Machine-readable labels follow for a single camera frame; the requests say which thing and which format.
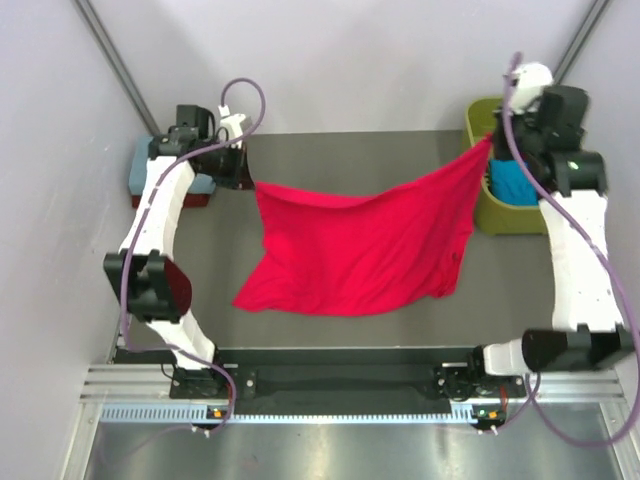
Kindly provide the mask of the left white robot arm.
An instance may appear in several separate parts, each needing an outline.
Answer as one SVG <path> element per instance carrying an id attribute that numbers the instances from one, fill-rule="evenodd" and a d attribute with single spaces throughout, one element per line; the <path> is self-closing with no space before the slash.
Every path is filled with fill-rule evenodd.
<path id="1" fill-rule="evenodd" d="M 226 105 L 216 113 L 180 105 L 176 123 L 147 147 L 145 183 L 134 221 L 119 249 L 105 255 L 103 269 L 120 305 L 120 333 L 130 338 L 137 320 L 164 344 L 156 348 L 174 360 L 174 394 L 212 398 L 232 392 L 216 358 L 215 343 L 192 309 L 192 284 L 174 260 L 179 218 L 197 176 L 232 190 L 254 187 L 242 135 L 250 119 Z"/>

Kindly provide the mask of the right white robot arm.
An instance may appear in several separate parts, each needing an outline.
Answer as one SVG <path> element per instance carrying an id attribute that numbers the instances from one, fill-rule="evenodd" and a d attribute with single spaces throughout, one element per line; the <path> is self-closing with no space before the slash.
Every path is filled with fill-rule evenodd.
<path id="1" fill-rule="evenodd" d="M 613 369 L 635 346 L 607 256 L 604 161 L 581 147 L 588 103 L 584 90 L 558 85 L 514 93 L 509 116 L 494 99 L 468 109 L 469 141 L 491 132 L 496 157 L 482 181 L 476 224 L 491 235 L 547 234 L 554 307 L 550 328 L 528 329 L 476 347 L 461 364 L 438 366 L 442 397 L 520 398 L 528 374 L 540 379 L 542 399 L 611 400 L 622 393 Z"/>

